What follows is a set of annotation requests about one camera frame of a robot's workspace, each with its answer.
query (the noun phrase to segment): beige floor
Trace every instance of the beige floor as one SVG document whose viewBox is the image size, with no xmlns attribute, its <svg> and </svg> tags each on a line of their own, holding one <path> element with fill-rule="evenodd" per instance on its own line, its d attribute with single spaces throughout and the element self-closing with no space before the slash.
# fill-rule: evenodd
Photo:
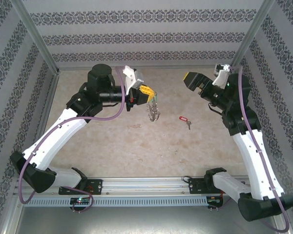
<svg viewBox="0 0 293 234">
<path fill-rule="evenodd" d="M 125 110 L 112 121 L 91 121 L 58 152 L 51 165 L 77 167 L 86 176 L 202 176 L 224 167 L 232 175 L 246 175 L 240 152 L 221 118 L 208 102 L 183 84 L 185 69 L 142 70 L 145 84 L 158 93 L 161 116 L 151 122 L 146 105 Z M 192 69 L 213 78 L 212 69 Z M 62 71 L 48 127 L 86 81 L 87 71 Z M 105 108 L 98 117 L 115 114 Z M 192 122 L 191 130 L 184 116 Z"/>
</svg>

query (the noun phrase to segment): patterned wallpaper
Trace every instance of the patterned wallpaper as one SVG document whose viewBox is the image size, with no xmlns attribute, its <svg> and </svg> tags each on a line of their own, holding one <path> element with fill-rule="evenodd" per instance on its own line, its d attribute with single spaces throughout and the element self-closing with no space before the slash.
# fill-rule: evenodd
<svg viewBox="0 0 293 234">
<path fill-rule="evenodd" d="M 60 69 L 229 63 L 263 0 L 23 1 Z"/>
<path fill-rule="evenodd" d="M 293 195 L 293 0 L 274 3 L 242 64 L 272 166 Z M 288 214 L 293 225 L 293 208 Z"/>
<path fill-rule="evenodd" d="M 16 182 L 9 156 L 33 143 L 52 79 L 10 1 L 0 0 L 0 221 Z"/>
</svg>

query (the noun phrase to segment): purple cable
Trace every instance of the purple cable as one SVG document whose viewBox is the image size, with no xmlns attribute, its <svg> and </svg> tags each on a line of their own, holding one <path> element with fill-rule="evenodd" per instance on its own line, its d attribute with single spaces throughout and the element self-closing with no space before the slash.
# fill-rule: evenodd
<svg viewBox="0 0 293 234">
<path fill-rule="evenodd" d="M 120 80 L 120 83 L 121 83 L 121 90 L 122 90 L 122 105 L 119 109 L 119 111 L 112 117 L 108 117 L 108 118 L 98 118 L 98 117 L 73 117 L 73 118 L 69 118 L 67 120 L 64 120 L 63 122 L 59 123 L 57 126 L 55 126 L 54 128 L 52 128 L 42 139 L 41 141 L 37 144 L 37 146 L 34 148 L 33 152 L 30 154 L 30 156 L 28 157 L 27 161 L 24 163 L 23 165 L 23 168 L 21 169 L 21 172 L 20 172 L 20 178 L 19 178 L 19 187 L 18 187 L 18 191 L 19 191 L 19 199 L 20 199 L 20 202 L 22 204 L 27 204 L 28 202 L 30 202 L 30 200 L 33 198 L 34 194 L 36 193 L 35 191 L 33 191 L 33 193 L 29 196 L 29 199 L 27 201 L 24 201 L 24 198 L 23 198 L 23 195 L 22 195 L 22 191 L 21 191 L 21 183 L 22 183 L 22 179 L 23 179 L 23 176 L 24 176 L 24 172 L 25 172 L 25 169 L 26 167 L 28 166 L 30 160 L 36 155 L 36 151 L 39 149 L 39 147 L 43 144 L 43 142 L 55 131 L 59 128 L 59 126 L 62 126 L 63 124 L 66 124 L 70 121 L 73 121 L 73 120 L 77 120 L 77 119 L 90 119 L 90 120 L 100 120 L 100 121 L 107 121 L 107 120 L 112 120 L 112 119 L 115 119 L 117 118 L 121 112 L 123 111 L 123 108 L 124 108 L 124 105 L 125 105 L 125 88 L 124 88 L 124 82 L 123 82 L 123 79 L 122 79 L 122 75 L 121 73 L 119 72 L 118 68 L 116 68 L 116 72 L 117 72 L 117 75 L 118 75 L 118 78 Z M 85 191 L 82 191 L 82 190 L 78 190 L 78 189 L 73 189 L 73 188 L 70 188 L 70 187 L 66 187 L 66 188 L 69 188 L 69 189 L 72 189 L 74 191 L 77 191 L 77 192 L 80 192 L 80 193 L 84 193 L 84 194 L 87 194 L 87 195 L 90 195 L 92 201 L 93 201 L 93 196 Z"/>
<path fill-rule="evenodd" d="M 266 173 L 266 176 L 268 178 L 268 182 L 269 182 L 269 185 L 270 185 L 270 187 L 272 189 L 273 195 L 275 196 L 275 198 L 276 198 L 276 200 L 277 200 L 277 202 L 278 202 L 278 204 L 280 206 L 280 209 L 282 211 L 282 214 L 283 214 L 283 217 L 284 217 L 284 220 L 285 220 L 285 229 L 284 230 L 279 230 L 279 229 L 274 228 L 273 226 L 269 225 L 268 223 L 265 223 L 265 222 L 263 222 L 263 223 L 268 228 L 274 230 L 275 232 L 286 233 L 290 228 L 290 221 L 289 221 L 288 214 L 286 213 L 286 211 L 285 211 L 285 209 L 284 209 L 284 207 L 282 205 L 282 202 L 281 202 L 281 200 L 280 200 L 280 198 L 278 196 L 278 193 L 275 190 L 275 186 L 273 185 L 273 181 L 272 181 L 272 178 L 270 176 L 270 173 L 269 173 L 269 170 L 268 170 L 264 155 L 263 155 L 263 153 L 262 153 L 262 151 L 261 151 L 261 149 L 260 149 L 260 147 L 259 147 L 259 145 L 258 145 L 258 143 L 256 141 L 256 138 L 255 138 L 255 136 L 254 136 L 254 134 L 252 132 L 250 123 L 249 123 L 248 118 L 247 118 L 246 113 L 245 113 L 245 108 L 244 108 L 244 103 L 243 103 L 243 95 L 242 95 L 242 71 L 243 71 L 243 67 L 240 66 L 240 68 L 239 68 L 239 76 L 238 76 L 238 86 L 239 86 L 239 98 L 240 98 L 240 107 L 241 107 L 241 111 L 242 111 L 242 116 L 243 116 L 245 124 L 246 124 L 246 126 L 248 128 L 248 131 L 249 131 L 249 133 L 251 135 L 251 138 L 252 138 L 252 140 L 254 142 L 254 145 L 255 145 L 257 151 L 259 152 L 259 155 L 260 155 L 260 158 L 262 160 L 262 163 L 263 163 L 263 166 L 264 166 L 264 169 L 265 169 L 265 173 Z"/>
</svg>

